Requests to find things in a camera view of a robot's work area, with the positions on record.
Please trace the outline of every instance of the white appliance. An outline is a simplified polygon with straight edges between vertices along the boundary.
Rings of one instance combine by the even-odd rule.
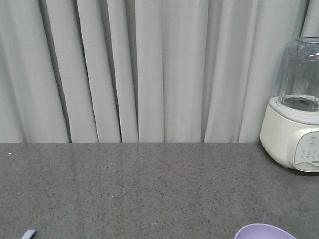
[[[319,38],[286,45],[260,141],[281,165],[319,172]]]

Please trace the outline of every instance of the granite countertop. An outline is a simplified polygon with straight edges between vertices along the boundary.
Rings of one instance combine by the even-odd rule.
[[[319,238],[319,175],[258,143],[0,144],[0,238]]]

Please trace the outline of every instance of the appliance base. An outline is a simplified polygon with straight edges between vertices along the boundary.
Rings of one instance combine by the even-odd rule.
[[[267,105],[260,133],[265,150],[285,167],[319,172],[319,125],[295,122],[273,107]]]

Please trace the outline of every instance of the clear plastic lid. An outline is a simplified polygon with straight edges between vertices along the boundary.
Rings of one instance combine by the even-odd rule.
[[[283,105],[300,111],[319,111],[319,38],[298,38],[286,45],[277,84]]]

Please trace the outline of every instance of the lavender bowl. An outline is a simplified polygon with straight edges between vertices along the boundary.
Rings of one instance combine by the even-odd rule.
[[[296,239],[288,232],[268,224],[256,223],[244,226],[234,239]]]

